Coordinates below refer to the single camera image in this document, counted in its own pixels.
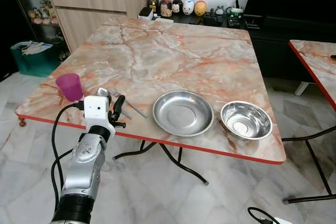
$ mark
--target white marble floor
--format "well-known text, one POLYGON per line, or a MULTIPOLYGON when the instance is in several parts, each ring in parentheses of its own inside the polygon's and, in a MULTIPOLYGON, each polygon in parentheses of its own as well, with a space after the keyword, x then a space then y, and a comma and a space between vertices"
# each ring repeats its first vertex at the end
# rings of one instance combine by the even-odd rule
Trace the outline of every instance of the white marble floor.
MULTIPOLYGON (((20 127, 13 112, 42 80, 16 73, 0 83, 0 224, 46 224, 53 215, 52 125, 27 120, 20 127)), ((335 125, 336 114, 318 88, 311 86, 296 97, 296 85, 266 80, 282 137, 335 125)), ((72 148, 81 132, 59 126, 59 152, 72 148)), ((335 139, 330 133, 313 143, 334 192, 335 139)), ((288 196, 325 193, 308 150, 300 143, 285 144, 288 158, 278 166, 185 150, 183 163, 204 175, 208 186, 170 162, 159 146, 141 156, 112 160, 113 155, 139 146, 140 141, 124 137, 109 142, 91 223, 254 224, 249 206, 293 224, 336 223, 336 200, 282 203, 288 196)), ((177 155, 176 147, 169 149, 177 155)), ((69 159, 63 164, 66 169, 69 159)))

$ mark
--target robotic arm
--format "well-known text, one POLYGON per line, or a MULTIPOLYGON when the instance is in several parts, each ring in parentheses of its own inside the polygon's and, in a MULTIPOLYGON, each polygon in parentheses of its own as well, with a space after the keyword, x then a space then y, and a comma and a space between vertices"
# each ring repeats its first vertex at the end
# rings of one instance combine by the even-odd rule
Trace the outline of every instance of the robotic arm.
POLYGON ((117 122, 125 96, 121 95, 109 111, 111 97, 105 89, 99 96, 84 98, 87 133, 81 134, 72 151, 70 171, 61 190, 58 208, 51 224, 89 224, 100 182, 100 170, 105 162, 105 150, 115 127, 126 127, 117 122))

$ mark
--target wooden cabinet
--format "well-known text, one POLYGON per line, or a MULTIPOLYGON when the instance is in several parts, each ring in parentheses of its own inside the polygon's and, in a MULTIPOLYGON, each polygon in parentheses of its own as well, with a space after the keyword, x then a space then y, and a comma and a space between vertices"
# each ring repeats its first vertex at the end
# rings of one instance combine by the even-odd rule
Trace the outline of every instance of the wooden cabinet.
POLYGON ((147 0, 51 0, 71 52, 112 15, 137 18, 147 0))

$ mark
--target metal bowl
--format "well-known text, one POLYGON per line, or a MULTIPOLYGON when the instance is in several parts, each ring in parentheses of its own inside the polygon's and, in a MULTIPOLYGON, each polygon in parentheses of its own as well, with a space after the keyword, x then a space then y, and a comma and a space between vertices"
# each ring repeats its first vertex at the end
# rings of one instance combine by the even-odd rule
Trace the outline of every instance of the metal bowl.
POLYGON ((268 114, 258 106, 233 101, 221 109, 222 123, 233 136, 243 140, 263 139, 272 132, 272 121, 268 114))
POLYGON ((153 106, 153 117, 165 131, 177 136, 196 136, 207 131, 214 112, 199 94, 185 90, 160 96, 153 106))

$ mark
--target red table edge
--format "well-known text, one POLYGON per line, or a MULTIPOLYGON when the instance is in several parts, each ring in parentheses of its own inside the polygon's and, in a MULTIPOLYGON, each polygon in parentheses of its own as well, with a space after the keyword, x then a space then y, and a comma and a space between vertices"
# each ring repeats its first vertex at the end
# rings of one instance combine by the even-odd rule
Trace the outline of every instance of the red table edge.
MULTIPOLYGON (((15 114, 19 118, 31 119, 31 120, 45 122, 45 123, 52 123, 52 124, 54 123, 53 120, 49 120, 49 119, 37 118, 35 116, 30 116, 30 115, 21 115, 21 114, 18 114, 16 112, 15 112, 15 114)), ((63 125, 63 126, 79 128, 79 129, 85 129, 86 128, 85 126, 72 124, 72 123, 58 122, 58 124, 63 125)), ((193 146, 193 145, 174 143, 174 142, 170 142, 170 141, 159 140, 159 139, 145 137, 145 136, 137 136, 137 135, 127 134, 127 133, 122 133, 122 132, 116 132, 115 134, 118 135, 118 136, 125 136, 125 137, 135 138, 135 139, 138 139, 138 140, 146 140, 146 141, 156 142, 156 143, 160 143, 160 144, 174 145, 174 146, 178 146, 178 147, 182 147, 182 148, 188 148, 188 149, 193 149, 193 150, 197 150, 197 151, 209 152, 209 153, 219 154, 219 155, 223 155, 223 156, 241 158, 241 159, 245 159, 245 160, 249 160, 249 161, 257 161, 257 162, 265 163, 265 164, 281 165, 284 161, 286 161, 286 158, 283 161, 272 161, 272 160, 266 160, 266 159, 261 159, 261 158, 256 158, 256 157, 243 156, 243 155, 229 153, 229 152, 215 151, 215 150, 202 148, 202 147, 197 147, 197 146, 193 146)))
POLYGON ((299 58, 299 60, 301 61, 301 63, 304 65, 304 67, 307 69, 307 71, 310 73, 310 75, 313 77, 313 80, 319 86, 319 88, 321 89, 321 91, 324 94, 324 96, 328 99, 328 101, 331 104, 331 106, 333 107, 333 109, 336 111, 336 103, 331 98, 331 96, 328 94, 327 90, 324 88, 324 86, 322 85, 322 83, 319 81, 319 79, 317 78, 317 76, 314 74, 314 72, 312 71, 312 69, 310 68, 310 66, 305 62, 305 60, 301 56, 300 52, 295 48, 295 46, 292 44, 291 41, 289 41, 288 44, 289 44, 290 48, 294 51, 294 53, 297 55, 297 57, 299 58))

